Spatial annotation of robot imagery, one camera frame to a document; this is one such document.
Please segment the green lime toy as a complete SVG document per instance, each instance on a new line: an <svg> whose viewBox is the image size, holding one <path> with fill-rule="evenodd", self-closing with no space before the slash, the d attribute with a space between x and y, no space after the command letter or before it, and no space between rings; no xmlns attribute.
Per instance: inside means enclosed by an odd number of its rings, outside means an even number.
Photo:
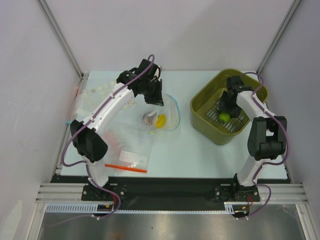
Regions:
<svg viewBox="0 0 320 240"><path fill-rule="evenodd" d="M218 115L218 120L222 123L228 123L231 120L231 116L226 112L220 112Z"/></svg>

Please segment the olive green plastic bin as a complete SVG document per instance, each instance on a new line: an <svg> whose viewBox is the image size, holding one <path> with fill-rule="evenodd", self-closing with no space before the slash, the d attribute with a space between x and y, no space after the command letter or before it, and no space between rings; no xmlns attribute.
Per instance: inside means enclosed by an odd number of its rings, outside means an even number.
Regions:
<svg viewBox="0 0 320 240"><path fill-rule="evenodd" d="M228 144L250 122L244 111L228 122L219 120L218 105L220 97L227 90L226 80L239 75L242 72L233 68L220 71L190 101L192 126L217 145Z"/></svg>

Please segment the clear bag blue zipper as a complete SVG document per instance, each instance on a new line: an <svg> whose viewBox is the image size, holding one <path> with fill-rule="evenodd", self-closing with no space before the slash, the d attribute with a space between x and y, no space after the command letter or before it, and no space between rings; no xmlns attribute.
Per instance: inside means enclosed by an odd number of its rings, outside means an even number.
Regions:
<svg viewBox="0 0 320 240"><path fill-rule="evenodd" d="M129 90L118 94L112 92L106 99L109 100L106 105L101 103L83 120L73 120L70 123L71 133L76 133L87 122L90 124L86 130L95 130L102 138L111 132L116 135L170 132L180 125L179 105L169 94L162 95L163 106L147 104L142 95L134 97Z"/></svg>

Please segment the red apple toy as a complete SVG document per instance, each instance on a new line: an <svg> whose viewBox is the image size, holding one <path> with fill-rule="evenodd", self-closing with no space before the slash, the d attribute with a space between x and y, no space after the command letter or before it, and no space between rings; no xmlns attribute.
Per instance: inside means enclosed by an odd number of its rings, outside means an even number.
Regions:
<svg viewBox="0 0 320 240"><path fill-rule="evenodd" d="M146 126L151 126L154 124L154 119L157 116L157 113L155 111L146 113L142 117L142 121Z"/></svg>

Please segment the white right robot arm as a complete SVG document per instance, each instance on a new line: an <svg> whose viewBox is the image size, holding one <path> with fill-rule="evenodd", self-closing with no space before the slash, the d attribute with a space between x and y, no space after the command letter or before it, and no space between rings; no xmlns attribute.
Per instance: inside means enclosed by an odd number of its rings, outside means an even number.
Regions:
<svg viewBox="0 0 320 240"><path fill-rule="evenodd" d="M241 76L233 75L226 79L226 90L218 103L218 113L238 118L244 112L251 129L247 139L248 159L236 173L230 187L231 196L242 201L256 191L259 174L265 166L280 166L285 163L290 151L287 134L287 119L277 116L263 104L257 90L247 86Z"/></svg>

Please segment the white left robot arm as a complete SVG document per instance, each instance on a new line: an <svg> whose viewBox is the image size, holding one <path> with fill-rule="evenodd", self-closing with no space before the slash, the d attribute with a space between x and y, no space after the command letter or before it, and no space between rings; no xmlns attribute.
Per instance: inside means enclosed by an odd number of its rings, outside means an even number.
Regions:
<svg viewBox="0 0 320 240"><path fill-rule="evenodd" d="M70 124L68 144L72 144L82 156L88 180L94 186L92 194L99 200L105 200L110 195L110 187L106 185L109 177L104 172L103 164L109 147L103 140L103 131L121 109L138 95L142 95L148 105L164 106L162 69L154 60L151 54L138 67L120 73L105 100L84 120L73 120Z"/></svg>

